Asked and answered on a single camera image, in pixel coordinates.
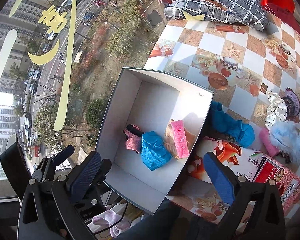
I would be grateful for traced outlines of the beige fuzzy sock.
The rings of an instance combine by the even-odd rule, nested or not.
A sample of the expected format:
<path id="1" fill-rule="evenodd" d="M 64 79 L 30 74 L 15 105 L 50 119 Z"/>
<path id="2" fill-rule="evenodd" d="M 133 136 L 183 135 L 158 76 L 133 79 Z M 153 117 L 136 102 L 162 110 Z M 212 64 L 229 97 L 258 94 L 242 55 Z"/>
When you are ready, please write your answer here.
<path id="1" fill-rule="evenodd" d="M 184 127 L 183 120 L 174 121 L 171 119 L 167 124 L 164 146 L 174 158 L 188 158 L 195 140 L 196 135 Z"/>

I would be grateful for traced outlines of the cream polka dot scrunchie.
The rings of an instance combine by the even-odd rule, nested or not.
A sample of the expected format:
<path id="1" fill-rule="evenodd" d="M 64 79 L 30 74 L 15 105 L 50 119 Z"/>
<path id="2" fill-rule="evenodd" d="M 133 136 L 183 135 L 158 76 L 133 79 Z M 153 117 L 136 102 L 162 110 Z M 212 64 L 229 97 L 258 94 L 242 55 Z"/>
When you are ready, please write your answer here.
<path id="1" fill-rule="evenodd" d="M 270 105 L 266 109 L 265 126 L 268 130 L 279 122 L 284 122 L 287 118 L 288 108 L 285 101 L 279 96 L 277 92 L 272 90 L 266 93 Z"/>

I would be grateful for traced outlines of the dark blue plastic bag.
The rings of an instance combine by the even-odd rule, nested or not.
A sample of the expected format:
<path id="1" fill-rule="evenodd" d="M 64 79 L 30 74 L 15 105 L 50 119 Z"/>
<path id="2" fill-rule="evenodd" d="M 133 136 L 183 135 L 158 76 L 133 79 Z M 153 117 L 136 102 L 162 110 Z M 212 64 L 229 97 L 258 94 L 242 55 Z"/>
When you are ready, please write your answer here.
<path id="1" fill-rule="evenodd" d="M 255 133 L 253 128 L 242 120 L 235 120 L 232 116 L 226 114 L 221 103 L 212 101 L 208 116 L 215 131 L 231 136 L 239 146 L 247 148 L 254 142 Z"/>

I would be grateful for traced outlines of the white peach drink carton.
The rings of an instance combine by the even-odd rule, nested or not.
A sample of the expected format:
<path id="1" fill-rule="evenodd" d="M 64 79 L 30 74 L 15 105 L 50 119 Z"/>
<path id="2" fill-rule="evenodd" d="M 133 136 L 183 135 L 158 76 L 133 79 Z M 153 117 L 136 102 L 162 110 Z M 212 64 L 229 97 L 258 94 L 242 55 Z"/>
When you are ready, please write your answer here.
<path id="1" fill-rule="evenodd" d="M 191 177 L 207 183 L 211 183 L 203 164 L 203 157 L 207 152 L 212 152 L 235 175 L 245 176 L 249 181 L 253 180 L 263 158 L 260 151 L 243 148 L 233 142 L 205 137 L 196 144 L 187 171 Z"/>

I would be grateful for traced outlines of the purple striped knit hat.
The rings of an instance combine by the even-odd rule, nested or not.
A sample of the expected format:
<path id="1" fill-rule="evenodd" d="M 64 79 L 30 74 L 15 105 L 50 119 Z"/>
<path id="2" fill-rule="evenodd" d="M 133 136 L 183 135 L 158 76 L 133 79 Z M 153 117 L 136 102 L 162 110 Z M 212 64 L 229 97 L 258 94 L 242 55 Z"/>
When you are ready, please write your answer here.
<path id="1" fill-rule="evenodd" d="M 285 90 L 282 98 L 287 106 L 287 120 L 293 119 L 300 113 L 300 100 L 291 88 Z"/>

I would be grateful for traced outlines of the red plastic chair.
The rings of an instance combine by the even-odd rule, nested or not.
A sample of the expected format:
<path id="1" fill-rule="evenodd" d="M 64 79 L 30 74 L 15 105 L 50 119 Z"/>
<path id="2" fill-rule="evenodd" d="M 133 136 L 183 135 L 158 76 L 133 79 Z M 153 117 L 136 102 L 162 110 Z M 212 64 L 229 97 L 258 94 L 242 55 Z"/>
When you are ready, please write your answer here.
<path id="1" fill-rule="evenodd" d="M 261 5 L 300 34 L 300 26 L 294 17 L 295 4 L 293 0 L 261 0 Z"/>

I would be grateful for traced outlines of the pink sponge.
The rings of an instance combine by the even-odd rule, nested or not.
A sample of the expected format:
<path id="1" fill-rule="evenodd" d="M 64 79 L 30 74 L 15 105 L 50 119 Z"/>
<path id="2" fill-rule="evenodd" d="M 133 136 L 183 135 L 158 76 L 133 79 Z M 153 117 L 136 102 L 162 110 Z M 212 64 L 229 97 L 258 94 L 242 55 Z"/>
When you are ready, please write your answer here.
<path id="1" fill-rule="evenodd" d="M 178 158 L 187 158 L 190 153 L 187 145 L 183 120 L 171 122 L 171 127 Z"/>
<path id="2" fill-rule="evenodd" d="M 270 134 L 267 128 L 261 129 L 259 133 L 259 138 L 271 157 L 275 157 L 279 154 L 280 150 L 277 147 L 275 147 L 270 141 Z"/>

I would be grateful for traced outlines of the red patterned tissue box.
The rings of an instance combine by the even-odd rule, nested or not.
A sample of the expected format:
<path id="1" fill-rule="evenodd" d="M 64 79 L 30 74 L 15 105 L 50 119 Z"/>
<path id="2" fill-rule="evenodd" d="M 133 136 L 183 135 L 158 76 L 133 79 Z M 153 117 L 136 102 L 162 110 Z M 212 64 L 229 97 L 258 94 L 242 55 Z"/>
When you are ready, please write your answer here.
<path id="1" fill-rule="evenodd" d="M 276 183 L 285 216 L 300 201 L 300 177 L 267 154 L 262 154 L 260 165 L 253 182 L 266 183 L 272 179 Z"/>

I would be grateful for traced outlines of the person's jeans leg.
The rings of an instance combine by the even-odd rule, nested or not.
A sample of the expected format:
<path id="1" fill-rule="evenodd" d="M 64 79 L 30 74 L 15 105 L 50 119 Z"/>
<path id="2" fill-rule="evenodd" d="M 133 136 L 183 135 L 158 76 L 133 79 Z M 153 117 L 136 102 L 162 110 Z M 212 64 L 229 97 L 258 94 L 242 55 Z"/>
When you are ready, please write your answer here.
<path id="1" fill-rule="evenodd" d="M 194 216 L 182 220 L 181 207 L 164 200 L 154 215 L 146 216 L 117 239 L 210 239 L 216 224 Z"/>

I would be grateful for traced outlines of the light blue fluffy cloth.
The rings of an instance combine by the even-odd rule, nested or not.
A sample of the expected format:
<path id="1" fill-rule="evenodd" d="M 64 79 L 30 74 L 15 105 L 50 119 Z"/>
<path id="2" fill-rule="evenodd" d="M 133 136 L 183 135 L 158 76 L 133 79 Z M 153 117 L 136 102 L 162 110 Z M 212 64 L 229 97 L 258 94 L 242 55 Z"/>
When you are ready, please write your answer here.
<path id="1" fill-rule="evenodd" d="M 300 132 L 295 122 L 276 122 L 269 129 L 269 139 L 280 152 L 289 155 L 293 165 L 300 165 Z"/>

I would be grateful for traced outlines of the white open storage box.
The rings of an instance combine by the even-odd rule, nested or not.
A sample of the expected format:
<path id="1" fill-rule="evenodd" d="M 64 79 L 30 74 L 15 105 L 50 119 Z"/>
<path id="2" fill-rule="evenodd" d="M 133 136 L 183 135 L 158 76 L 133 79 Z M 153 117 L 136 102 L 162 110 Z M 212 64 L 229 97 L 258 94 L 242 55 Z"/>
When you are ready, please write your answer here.
<path id="1" fill-rule="evenodd" d="M 121 70 L 109 99 L 98 134 L 96 150 L 111 161 L 106 184 L 125 200 L 154 214 L 186 164 L 171 158 L 155 170 L 143 162 L 143 154 L 126 148 L 124 130 L 136 125 L 142 131 L 141 148 L 153 153 L 164 148 L 171 120 L 198 137 L 206 120 L 213 93 L 191 81 L 151 69 Z"/>

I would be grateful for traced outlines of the checkered tablecloth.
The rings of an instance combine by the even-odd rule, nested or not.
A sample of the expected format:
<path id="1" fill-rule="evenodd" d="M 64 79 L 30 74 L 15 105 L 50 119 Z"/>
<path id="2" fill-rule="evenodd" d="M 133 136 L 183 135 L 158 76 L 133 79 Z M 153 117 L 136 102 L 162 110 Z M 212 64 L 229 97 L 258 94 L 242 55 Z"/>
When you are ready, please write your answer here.
<path id="1" fill-rule="evenodd" d="M 269 33 L 239 25 L 206 21 L 170 21 L 157 46 L 168 53 L 150 57 L 145 68 L 183 77 L 213 91 L 223 112 L 249 124 L 251 148 L 265 152 L 259 134 L 265 128 L 267 93 L 292 89 L 300 100 L 300 36 L 276 16 Z M 300 113 L 296 119 L 300 132 Z"/>

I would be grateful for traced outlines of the grey plaid pillow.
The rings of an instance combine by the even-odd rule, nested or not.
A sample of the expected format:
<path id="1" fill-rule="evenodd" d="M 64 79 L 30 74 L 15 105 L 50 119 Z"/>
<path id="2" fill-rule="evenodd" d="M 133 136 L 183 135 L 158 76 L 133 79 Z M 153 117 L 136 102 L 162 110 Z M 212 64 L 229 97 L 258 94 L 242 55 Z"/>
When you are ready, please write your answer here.
<path id="1" fill-rule="evenodd" d="M 166 5 L 167 20 L 240 23 L 264 31 L 269 20 L 259 0 L 174 0 Z"/>

